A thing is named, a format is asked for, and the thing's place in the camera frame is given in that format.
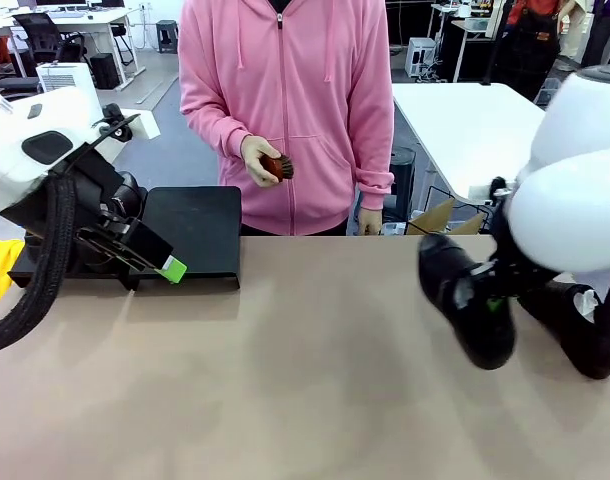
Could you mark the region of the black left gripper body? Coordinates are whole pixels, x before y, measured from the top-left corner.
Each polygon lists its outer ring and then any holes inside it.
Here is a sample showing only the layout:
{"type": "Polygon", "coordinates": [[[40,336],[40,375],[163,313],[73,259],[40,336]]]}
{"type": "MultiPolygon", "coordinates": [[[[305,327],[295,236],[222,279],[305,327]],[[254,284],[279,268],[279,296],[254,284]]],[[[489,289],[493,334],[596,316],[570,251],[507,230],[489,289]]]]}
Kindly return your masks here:
{"type": "Polygon", "coordinates": [[[147,192],[92,147],[80,147],[49,170],[51,236],[136,236],[147,192]]]}

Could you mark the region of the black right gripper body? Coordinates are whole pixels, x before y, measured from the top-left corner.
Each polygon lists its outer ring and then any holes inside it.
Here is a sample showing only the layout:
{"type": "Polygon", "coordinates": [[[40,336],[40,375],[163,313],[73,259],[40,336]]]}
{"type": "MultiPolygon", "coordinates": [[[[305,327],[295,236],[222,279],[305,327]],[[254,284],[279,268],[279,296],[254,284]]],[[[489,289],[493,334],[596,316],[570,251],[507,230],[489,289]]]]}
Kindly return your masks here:
{"type": "Polygon", "coordinates": [[[496,242],[496,250],[491,261],[500,282],[500,292],[508,296],[521,296],[544,286],[560,272],[534,263],[518,248],[509,226],[508,205],[508,200],[501,200],[492,215],[490,233],[496,242]]]}

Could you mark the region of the person's left hand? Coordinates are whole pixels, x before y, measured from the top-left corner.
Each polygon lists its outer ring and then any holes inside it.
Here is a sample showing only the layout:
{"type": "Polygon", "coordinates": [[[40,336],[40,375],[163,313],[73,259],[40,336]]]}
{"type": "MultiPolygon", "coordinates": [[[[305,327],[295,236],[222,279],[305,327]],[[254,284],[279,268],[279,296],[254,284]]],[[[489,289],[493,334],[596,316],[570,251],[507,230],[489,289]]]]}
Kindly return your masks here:
{"type": "Polygon", "coordinates": [[[383,225],[382,211],[361,207],[358,213],[358,234],[360,236],[378,236],[383,225]]]}

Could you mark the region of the person's right hand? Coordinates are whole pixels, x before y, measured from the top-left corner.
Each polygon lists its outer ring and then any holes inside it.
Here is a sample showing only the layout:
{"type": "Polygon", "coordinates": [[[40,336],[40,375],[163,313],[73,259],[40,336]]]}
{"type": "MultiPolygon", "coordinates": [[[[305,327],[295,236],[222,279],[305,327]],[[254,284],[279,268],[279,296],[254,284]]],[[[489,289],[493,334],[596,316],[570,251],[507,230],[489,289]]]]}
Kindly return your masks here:
{"type": "Polygon", "coordinates": [[[279,183],[278,178],[268,172],[261,164],[261,158],[264,155],[272,159],[281,157],[281,153],[264,137],[245,136],[241,142],[240,152],[248,174],[259,187],[268,188],[279,183]]]}

